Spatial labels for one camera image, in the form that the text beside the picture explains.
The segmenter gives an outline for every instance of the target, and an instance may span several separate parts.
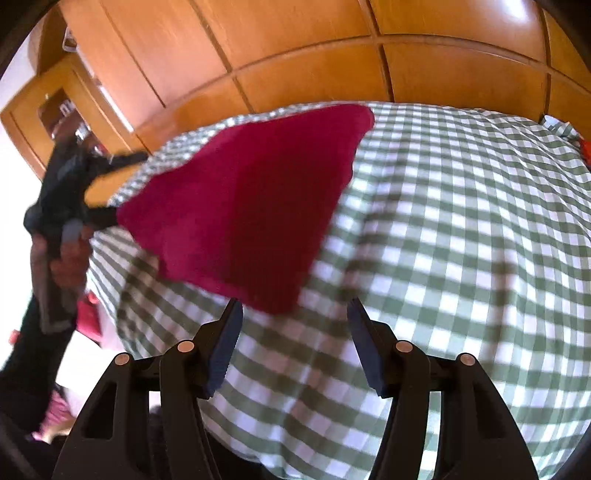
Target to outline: checkered bedsheet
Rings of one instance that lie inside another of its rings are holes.
[[[167,143],[113,197],[187,161],[221,129],[317,108],[242,115]],[[297,310],[245,309],[226,381],[204,422],[285,478],[368,476],[390,402],[370,390],[346,324],[358,296],[426,353],[476,355],[511,408],[542,478],[591,419],[591,174],[569,124],[483,110],[367,103],[357,150]],[[136,357],[217,319],[227,299],[155,277],[157,259],[113,228],[93,241],[90,284]],[[421,479],[435,465],[432,394]]]

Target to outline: red cloth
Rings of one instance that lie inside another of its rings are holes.
[[[579,140],[581,144],[581,154],[583,156],[583,160],[588,168],[591,168],[591,142],[586,140]]]
[[[103,333],[100,329],[100,318],[96,303],[92,301],[93,297],[96,299],[95,294],[89,292],[86,297],[78,300],[76,330],[90,340],[99,343],[103,338]]]
[[[238,125],[118,209],[160,275],[289,312],[374,116],[336,105]]]

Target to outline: black sleeve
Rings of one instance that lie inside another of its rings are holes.
[[[21,333],[0,372],[0,411],[27,433],[36,432],[45,418],[57,370],[75,327],[44,335],[39,304],[31,298]]]

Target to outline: person's arm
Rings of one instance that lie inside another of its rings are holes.
[[[64,244],[61,259],[51,263],[51,272],[59,287],[74,290],[84,288],[91,236],[90,229],[83,230],[80,241]],[[45,284],[41,278],[45,254],[45,241],[41,237],[34,237],[31,248],[33,296],[14,350],[0,372],[0,412],[26,433],[39,430],[49,405],[57,370],[76,328],[76,319],[73,318],[72,327],[64,332],[45,335],[41,331],[35,292]]]

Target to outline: metal screw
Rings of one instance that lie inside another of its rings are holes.
[[[476,359],[469,353],[463,353],[460,355],[460,362],[462,362],[464,365],[471,367],[476,363]]]
[[[400,342],[396,343],[396,350],[402,353],[409,353],[413,351],[413,345],[406,340],[401,340]]]
[[[177,349],[181,353],[190,352],[195,348],[195,344],[191,340],[185,340],[184,342],[180,342]]]
[[[129,362],[129,355],[127,353],[120,353],[115,357],[115,365],[125,365]]]

